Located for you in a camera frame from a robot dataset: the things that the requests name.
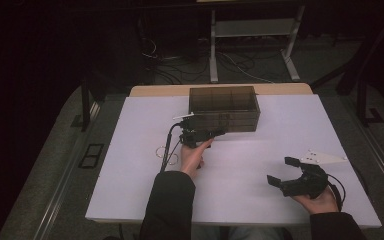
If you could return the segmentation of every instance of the wooden table edge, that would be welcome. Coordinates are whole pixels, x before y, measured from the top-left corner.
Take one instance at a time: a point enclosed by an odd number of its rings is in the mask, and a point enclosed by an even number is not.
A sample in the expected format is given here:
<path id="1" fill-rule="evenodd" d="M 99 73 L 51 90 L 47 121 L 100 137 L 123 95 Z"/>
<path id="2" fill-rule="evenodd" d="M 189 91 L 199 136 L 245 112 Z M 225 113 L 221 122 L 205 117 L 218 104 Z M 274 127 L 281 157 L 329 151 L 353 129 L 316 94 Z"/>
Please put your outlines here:
<path id="1" fill-rule="evenodd" d="M 189 96 L 190 88 L 253 86 L 258 95 L 308 95 L 313 94 L 306 83 L 257 83 L 257 84 L 200 84 L 200 85 L 152 85 L 135 86 L 130 97 Z"/>

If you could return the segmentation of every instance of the clear plastic container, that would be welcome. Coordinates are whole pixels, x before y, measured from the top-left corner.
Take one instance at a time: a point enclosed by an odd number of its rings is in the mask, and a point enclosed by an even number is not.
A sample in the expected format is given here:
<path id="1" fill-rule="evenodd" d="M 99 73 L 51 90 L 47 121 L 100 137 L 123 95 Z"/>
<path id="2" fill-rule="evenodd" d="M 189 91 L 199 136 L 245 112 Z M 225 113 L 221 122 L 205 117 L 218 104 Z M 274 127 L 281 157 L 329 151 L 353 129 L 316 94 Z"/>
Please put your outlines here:
<path id="1" fill-rule="evenodd" d="M 226 132 L 254 132 L 260 108 L 254 87 L 191 88 L 189 113 L 196 130 L 223 129 Z"/>

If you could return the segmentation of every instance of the black strap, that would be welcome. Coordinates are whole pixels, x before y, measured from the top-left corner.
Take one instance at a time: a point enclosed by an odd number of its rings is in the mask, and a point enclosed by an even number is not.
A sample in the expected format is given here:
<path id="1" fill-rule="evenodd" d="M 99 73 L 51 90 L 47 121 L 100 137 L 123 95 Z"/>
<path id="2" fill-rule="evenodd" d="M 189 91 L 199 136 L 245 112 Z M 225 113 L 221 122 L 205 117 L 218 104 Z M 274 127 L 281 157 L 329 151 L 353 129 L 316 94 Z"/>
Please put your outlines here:
<path id="1" fill-rule="evenodd" d="M 342 211 L 342 199 L 341 199 L 341 194 L 339 193 L 338 188 L 330 182 L 327 182 L 327 183 L 330 189 L 332 189 L 333 195 L 335 195 L 335 200 L 336 200 L 336 205 L 338 206 L 338 210 Z"/>

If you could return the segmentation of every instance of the white tabletop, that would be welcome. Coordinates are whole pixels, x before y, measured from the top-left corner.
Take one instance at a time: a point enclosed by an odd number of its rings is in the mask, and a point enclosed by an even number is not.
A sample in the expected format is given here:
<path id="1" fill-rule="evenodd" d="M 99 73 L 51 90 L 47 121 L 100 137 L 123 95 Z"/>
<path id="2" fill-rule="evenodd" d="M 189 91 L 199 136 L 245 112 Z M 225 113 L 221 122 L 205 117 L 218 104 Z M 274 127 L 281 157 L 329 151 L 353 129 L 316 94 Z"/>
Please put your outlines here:
<path id="1" fill-rule="evenodd" d="M 129 97 L 126 99 L 95 186 L 86 218 L 100 222 L 140 222 L 174 116 L 187 114 L 188 97 Z M 205 166 L 194 179 L 195 223 L 284 226 L 306 224 L 308 213 L 281 191 L 268 185 L 266 175 L 282 180 L 301 176 L 284 157 L 300 158 L 312 149 L 338 157 L 346 154 L 317 95 L 257 96 L 261 116 L 256 132 L 217 137 L 204 153 Z M 175 128 L 171 148 L 181 129 Z M 179 164 L 168 166 L 177 170 Z M 380 221 L 349 162 L 323 165 L 345 186 L 343 211 L 361 227 Z"/>

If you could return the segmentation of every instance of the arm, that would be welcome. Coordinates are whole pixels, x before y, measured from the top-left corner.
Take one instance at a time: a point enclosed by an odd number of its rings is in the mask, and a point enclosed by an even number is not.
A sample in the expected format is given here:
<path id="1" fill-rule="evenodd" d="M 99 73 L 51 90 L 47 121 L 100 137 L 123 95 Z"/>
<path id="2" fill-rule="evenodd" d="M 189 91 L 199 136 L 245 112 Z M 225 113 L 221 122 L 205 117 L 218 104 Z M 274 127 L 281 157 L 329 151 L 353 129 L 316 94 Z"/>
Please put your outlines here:
<path id="1" fill-rule="evenodd" d="M 191 238 L 192 204 L 195 185 L 192 177 L 203 163 L 202 154 L 212 139 L 195 149 L 182 146 L 180 172 L 159 173 L 146 207 L 141 240 L 184 240 Z"/>
<path id="2" fill-rule="evenodd" d="M 316 199 L 309 196 L 292 197 L 310 213 L 313 240 L 365 240 L 351 215 L 338 211 L 335 197 L 327 187 Z"/>

